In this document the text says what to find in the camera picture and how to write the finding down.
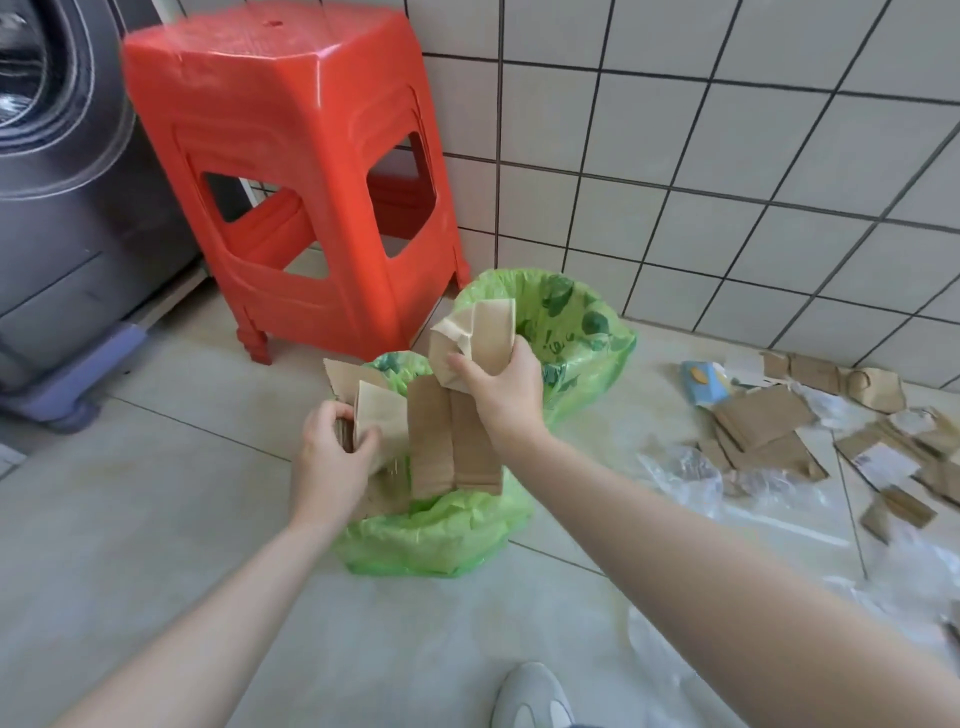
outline white label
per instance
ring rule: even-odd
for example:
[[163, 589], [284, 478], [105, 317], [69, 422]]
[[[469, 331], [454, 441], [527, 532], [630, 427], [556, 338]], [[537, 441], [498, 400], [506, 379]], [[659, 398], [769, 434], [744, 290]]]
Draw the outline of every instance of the white label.
[[890, 415], [890, 422], [900, 432], [908, 435], [919, 435], [937, 428], [933, 415], [925, 409], [904, 409], [902, 412]]
[[902, 452], [877, 443], [854, 457], [853, 464], [877, 488], [899, 485], [920, 469], [920, 464]]

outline forearm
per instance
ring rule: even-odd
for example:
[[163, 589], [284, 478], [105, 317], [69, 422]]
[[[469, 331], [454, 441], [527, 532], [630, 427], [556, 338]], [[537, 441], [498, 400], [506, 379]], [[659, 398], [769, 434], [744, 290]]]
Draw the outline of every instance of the forearm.
[[955, 676], [727, 529], [545, 433], [503, 455], [753, 728], [956, 725]]
[[285, 529], [56, 728], [227, 723], [334, 528]]

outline white wall tile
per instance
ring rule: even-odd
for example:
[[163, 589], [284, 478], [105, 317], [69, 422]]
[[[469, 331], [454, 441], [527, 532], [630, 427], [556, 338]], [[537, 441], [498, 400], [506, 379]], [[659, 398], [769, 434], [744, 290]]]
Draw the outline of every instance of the white wall tile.
[[704, 84], [604, 75], [584, 170], [669, 184]]
[[868, 227], [866, 220], [768, 207], [730, 276], [813, 293]]
[[901, 313], [816, 299], [777, 342], [777, 348], [850, 367], [905, 320]]
[[493, 267], [493, 236], [488, 232], [460, 231], [460, 245], [472, 276]]
[[564, 275], [586, 283], [619, 313], [627, 303], [639, 267], [639, 263], [570, 251], [566, 256]]
[[506, 0], [504, 59], [598, 67], [610, 2]]
[[826, 101], [819, 93], [712, 86], [677, 185], [769, 198]]
[[579, 171], [595, 85], [587, 71], [505, 65], [501, 158]]
[[637, 184], [584, 179], [570, 247], [640, 260], [666, 192]]
[[542, 268], [560, 273], [564, 267], [564, 249], [501, 235], [497, 262], [500, 268]]
[[445, 152], [496, 157], [496, 63], [424, 58]]
[[954, 137], [923, 176], [910, 187], [890, 217], [960, 228], [960, 141]]
[[735, 6], [735, 0], [618, 2], [604, 66], [706, 77]]
[[879, 214], [960, 120], [960, 109], [837, 96], [777, 195]]
[[720, 279], [644, 265], [626, 314], [632, 319], [693, 330]]
[[897, 372], [907, 381], [941, 387], [957, 376], [960, 326], [910, 319], [864, 360], [864, 366]]
[[960, 324], [960, 280], [926, 306], [921, 314], [935, 319], [947, 319]]
[[744, 0], [717, 78], [833, 88], [883, 0]]
[[496, 219], [496, 165], [472, 159], [444, 158], [457, 225], [490, 232]]
[[769, 347], [807, 296], [725, 280], [697, 327], [721, 339]]
[[407, 0], [407, 7], [410, 23], [427, 53], [496, 58], [498, 0]]
[[647, 261], [723, 276], [762, 210], [753, 203], [672, 192]]
[[913, 313], [960, 273], [960, 235], [879, 225], [824, 296]]
[[577, 178], [559, 172], [500, 167], [500, 233], [566, 245]]
[[843, 87], [853, 91], [960, 100], [960, 3], [895, 2]]

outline hand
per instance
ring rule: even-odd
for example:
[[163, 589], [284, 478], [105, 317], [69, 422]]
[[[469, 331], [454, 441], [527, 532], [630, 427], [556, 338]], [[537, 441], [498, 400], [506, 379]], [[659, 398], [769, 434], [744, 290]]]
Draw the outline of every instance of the hand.
[[328, 400], [303, 423], [303, 445], [294, 460], [290, 486], [290, 525], [332, 525], [340, 532], [367, 488], [380, 430], [372, 429], [356, 452], [346, 452], [334, 434], [337, 420], [352, 420], [353, 407]]
[[540, 361], [522, 336], [514, 340], [510, 364], [497, 376], [459, 353], [450, 354], [447, 362], [476, 400], [480, 420], [501, 457], [518, 438], [546, 431]]

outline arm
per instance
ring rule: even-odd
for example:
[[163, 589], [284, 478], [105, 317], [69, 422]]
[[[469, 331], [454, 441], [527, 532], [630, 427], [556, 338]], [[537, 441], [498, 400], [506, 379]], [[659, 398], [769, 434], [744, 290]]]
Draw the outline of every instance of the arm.
[[948, 728], [957, 678], [728, 529], [552, 437], [521, 338], [500, 376], [453, 366], [504, 464], [754, 728]]
[[332, 401], [310, 413], [294, 462], [290, 524], [253, 558], [111, 674], [56, 728], [209, 728], [233, 714], [317, 559], [367, 486], [379, 444], [354, 454], [333, 435], [353, 410]]

